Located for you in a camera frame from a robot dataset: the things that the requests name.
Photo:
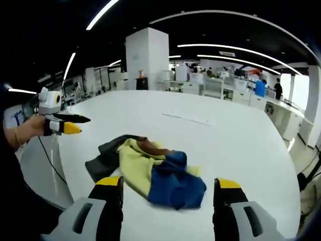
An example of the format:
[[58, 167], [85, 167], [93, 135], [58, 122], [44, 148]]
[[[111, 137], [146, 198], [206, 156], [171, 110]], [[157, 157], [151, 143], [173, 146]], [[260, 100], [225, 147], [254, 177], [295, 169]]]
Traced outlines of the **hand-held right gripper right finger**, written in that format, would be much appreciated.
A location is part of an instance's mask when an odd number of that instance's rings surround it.
[[212, 222], [215, 240], [285, 240], [276, 220], [257, 202], [248, 201], [241, 186], [216, 178]]

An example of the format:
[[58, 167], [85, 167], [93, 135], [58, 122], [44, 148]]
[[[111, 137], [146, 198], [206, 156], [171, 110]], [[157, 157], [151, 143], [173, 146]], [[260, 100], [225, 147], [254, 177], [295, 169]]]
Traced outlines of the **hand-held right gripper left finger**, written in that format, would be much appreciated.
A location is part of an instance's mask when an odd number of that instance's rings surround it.
[[123, 183], [121, 176], [99, 180], [89, 196], [66, 209], [58, 225], [41, 240], [120, 240]]

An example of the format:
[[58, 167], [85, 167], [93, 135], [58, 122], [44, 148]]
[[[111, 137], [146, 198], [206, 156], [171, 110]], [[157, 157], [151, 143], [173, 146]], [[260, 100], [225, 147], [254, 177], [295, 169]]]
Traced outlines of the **person's left hand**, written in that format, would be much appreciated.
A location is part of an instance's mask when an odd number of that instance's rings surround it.
[[31, 138], [43, 136], [44, 123], [45, 117], [43, 115], [34, 115], [18, 127], [4, 128], [6, 140], [16, 151]]

